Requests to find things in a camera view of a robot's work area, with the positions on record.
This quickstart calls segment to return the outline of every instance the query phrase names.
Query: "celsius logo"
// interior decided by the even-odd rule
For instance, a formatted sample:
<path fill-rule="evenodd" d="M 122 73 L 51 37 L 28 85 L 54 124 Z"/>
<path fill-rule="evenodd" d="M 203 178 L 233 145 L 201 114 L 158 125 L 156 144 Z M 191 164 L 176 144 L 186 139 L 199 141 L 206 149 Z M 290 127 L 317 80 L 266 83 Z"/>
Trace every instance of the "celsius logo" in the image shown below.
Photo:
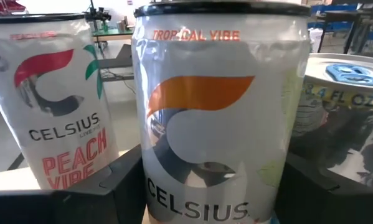
<path fill-rule="evenodd" d="M 84 50 L 93 55 L 93 61 L 85 71 L 85 79 L 98 70 L 97 56 L 92 45 L 84 47 Z M 52 116 L 63 116 L 75 111 L 84 100 L 84 97 L 71 95 L 59 101 L 50 101 L 43 98 L 37 91 L 38 79 L 50 72 L 66 67 L 72 57 L 74 49 L 52 54 L 36 55 L 23 61 L 14 74 L 14 84 L 24 103 L 30 108 L 39 108 L 42 112 Z M 102 95 L 102 78 L 97 75 L 98 98 Z"/>
<path fill-rule="evenodd" d="M 191 163 L 180 158 L 169 145 L 166 128 L 171 117 L 184 110 L 216 111 L 230 106 L 246 92 L 253 79 L 253 76 L 174 77 L 153 90 L 147 111 L 149 137 L 159 163 L 171 177 L 189 185 L 187 176 L 193 171 L 204 180 L 203 187 L 211 187 L 235 175 L 235 171 L 225 164 Z"/>

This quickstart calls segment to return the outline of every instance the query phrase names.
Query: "celsius can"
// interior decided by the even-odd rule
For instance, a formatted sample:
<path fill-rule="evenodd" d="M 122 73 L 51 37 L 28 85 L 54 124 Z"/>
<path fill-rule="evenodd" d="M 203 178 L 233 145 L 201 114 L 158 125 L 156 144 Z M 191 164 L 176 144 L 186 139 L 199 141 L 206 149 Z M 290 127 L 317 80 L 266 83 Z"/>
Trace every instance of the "celsius can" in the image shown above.
<path fill-rule="evenodd" d="M 94 25 L 93 22 L 88 22 L 88 25 L 90 26 L 92 32 L 95 32 L 95 31 L 96 31 L 96 30 L 95 30 L 95 25 Z"/>
<path fill-rule="evenodd" d="M 289 151 L 373 186 L 373 58 L 311 54 Z"/>
<path fill-rule="evenodd" d="M 0 110 L 42 189 L 118 157 L 83 14 L 0 17 Z"/>
<path fill-rule="evenodd" d="M 309 55 L 308 15 L 245 1 L 135 11 L 152 223 L 269 222 Z"/>

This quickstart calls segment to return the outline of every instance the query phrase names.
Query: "orange swoosh logo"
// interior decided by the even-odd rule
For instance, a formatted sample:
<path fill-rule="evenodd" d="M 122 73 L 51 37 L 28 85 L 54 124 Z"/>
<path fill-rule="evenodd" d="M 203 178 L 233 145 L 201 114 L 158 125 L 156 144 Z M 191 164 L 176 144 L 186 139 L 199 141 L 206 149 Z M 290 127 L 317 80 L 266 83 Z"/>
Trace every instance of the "orange swoosh logo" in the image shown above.
<path fill-rule="evenodd" d="M 162 109 L 221 110 L 236 102 L 254 80 L 251 77 L 174 77 L 158 85 L 148 103 L 148 115 Z"/>

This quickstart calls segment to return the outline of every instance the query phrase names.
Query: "red swoosh logo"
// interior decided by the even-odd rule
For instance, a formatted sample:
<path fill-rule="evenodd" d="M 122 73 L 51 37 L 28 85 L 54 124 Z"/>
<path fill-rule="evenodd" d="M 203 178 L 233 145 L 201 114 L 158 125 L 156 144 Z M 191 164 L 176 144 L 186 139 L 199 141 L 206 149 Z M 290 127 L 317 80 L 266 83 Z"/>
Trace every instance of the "red swoosh logo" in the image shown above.
<path fill-rule="evenodd" d="M 33 75 L 41 75 L 64 68 L 71 61 L 72 57 L 73 49 L 28 58 L 18 66 L 14 75 L 14 84 L 18 87 L 21 82 Z"/>
<path fill-rule="evenodd" d="M 174 77 L 158 85 L 148 103 L 147 117 L 162 109 L 221 110 L 236 102 L 251 77 Z"/>

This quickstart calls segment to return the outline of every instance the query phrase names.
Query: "can label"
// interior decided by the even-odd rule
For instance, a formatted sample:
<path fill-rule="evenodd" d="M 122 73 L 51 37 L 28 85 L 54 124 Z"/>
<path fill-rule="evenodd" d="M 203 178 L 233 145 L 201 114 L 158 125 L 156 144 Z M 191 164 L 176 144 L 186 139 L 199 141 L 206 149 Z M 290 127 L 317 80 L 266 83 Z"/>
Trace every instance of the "can label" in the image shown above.
<path fill-rule="evenodd" d="M 62 45 L 60 34 L 0 39 L 1 111 L 42 189 L 66 189 L 118 157 L 90 31 L 77 27 Z"/>
<path fill-rule="evenodd" d="M 305 83 L 289 150 L 373 186 L 373 93 Z"/>
<path fill-rule="evenodd" d="M 270 220 L 308 31 L 304 19 L 289 19 L 296 19 L 297 36 L 282 41 L 252 32 L 259 26 L 251 22 L 277 19 L 246 17 L 246 23 L 208 15 L 137 20 L 133 64 L 151 221 Z"/>
<path fill-rule="evenodd" d="M 293 137 L 302 136 L 326 123 L 328 112 L 337 106 L 356 109 L 373 108 L 373 93 L 342 91 L 323 85 L 305 83 L 298 104 Z"/>

